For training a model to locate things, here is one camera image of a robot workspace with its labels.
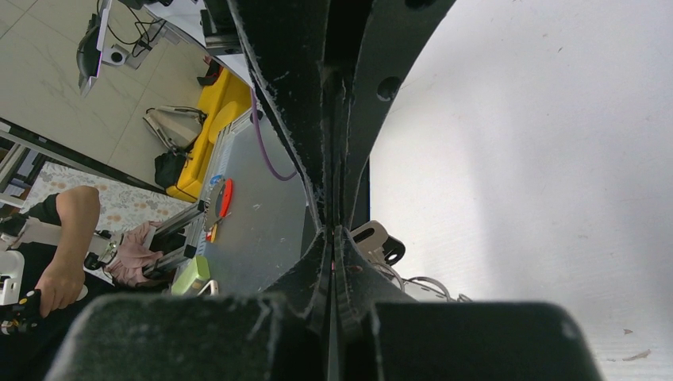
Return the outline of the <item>green box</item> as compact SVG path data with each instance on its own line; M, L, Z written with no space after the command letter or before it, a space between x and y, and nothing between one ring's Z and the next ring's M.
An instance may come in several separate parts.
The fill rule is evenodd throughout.
M170 293L176 296L196 295L210 280L211 275L207 258L197 255L175 278Z

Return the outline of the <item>pink cloth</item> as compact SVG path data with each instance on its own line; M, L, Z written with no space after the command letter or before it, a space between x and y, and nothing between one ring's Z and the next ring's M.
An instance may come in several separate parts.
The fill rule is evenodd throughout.
M144 242L159 226L159 221L146 221L124 234L115 259L105 266L116 284L135 288L151 282L144 275L144 268L160 259L163 251L152 251Z

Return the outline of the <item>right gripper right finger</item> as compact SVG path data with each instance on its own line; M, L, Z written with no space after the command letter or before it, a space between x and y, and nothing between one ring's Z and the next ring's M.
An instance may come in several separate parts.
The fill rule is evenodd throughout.
M599 380L580 328L546 302L419 302L335 235L343 380Z

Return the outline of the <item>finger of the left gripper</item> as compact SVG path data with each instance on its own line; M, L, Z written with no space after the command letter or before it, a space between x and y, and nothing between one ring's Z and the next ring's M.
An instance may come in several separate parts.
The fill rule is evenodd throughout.
M358 55L344 76L340 105L335 223L351 226L360 177L383 122L451 1L373 1L366 12Z
M331 112L325 66L330 1L231 1L256 91L285 138L302 177L317 229L337 227Z

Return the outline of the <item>aluminium profile stand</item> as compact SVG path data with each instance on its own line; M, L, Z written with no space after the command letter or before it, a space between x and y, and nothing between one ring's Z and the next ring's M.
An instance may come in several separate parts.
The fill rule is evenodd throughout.
M149 249L163 255L143 267L143 276L159 280L170 275L196 253L195 241L202 229L206 202L198 201L170 217L156 229Z

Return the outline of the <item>red and blue key tags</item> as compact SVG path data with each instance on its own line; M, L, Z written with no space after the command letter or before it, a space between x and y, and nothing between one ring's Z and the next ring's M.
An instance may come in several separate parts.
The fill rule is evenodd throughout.
M217 227L229 213L232 196L233 181L230 178L217 178L207 198L206 219L203 226L207 242L215 241Z

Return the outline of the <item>person's hand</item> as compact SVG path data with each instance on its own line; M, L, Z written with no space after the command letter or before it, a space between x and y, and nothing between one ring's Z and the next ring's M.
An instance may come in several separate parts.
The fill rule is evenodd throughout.
M35 289L40 291L40 315L46 318L52 311L74 303L84 287L83 265L53 262L43 271Z

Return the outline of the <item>yellow sofa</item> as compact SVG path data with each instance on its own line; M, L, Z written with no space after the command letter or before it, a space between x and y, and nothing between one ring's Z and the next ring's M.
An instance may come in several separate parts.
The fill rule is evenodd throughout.
M220 132L250 109L250 86L223 69L213 85L203 88L197 107L206 114L202 131L177 183L166 189L168 196L185 202L195 202L208 183L206 172Z

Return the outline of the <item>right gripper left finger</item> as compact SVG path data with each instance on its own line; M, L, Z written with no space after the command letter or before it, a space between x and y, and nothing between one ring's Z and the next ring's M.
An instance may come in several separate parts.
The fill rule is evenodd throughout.
M75 319L47 379L317 379L298 296L279 283L250 295L105 295Z

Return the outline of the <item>person's forearm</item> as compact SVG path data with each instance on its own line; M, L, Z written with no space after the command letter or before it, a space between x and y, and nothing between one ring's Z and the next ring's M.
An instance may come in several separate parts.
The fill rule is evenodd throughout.
M99 192L95 187L74 187L56 196L61 234L52 265L59 274L83 272L100 209Z

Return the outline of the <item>black bag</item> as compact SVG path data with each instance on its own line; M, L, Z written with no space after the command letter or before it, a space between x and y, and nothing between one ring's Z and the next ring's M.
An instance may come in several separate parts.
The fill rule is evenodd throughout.
M182 151L168 151L154 159L154 182L167 189L174 186L187 162L187 154Z

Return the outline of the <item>grey backpack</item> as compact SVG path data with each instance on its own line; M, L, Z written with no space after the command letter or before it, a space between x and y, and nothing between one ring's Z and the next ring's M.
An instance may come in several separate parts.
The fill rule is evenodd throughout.
M184 155L201 134L207 114L187 106L158 106L145 111L149 131L172 153Z

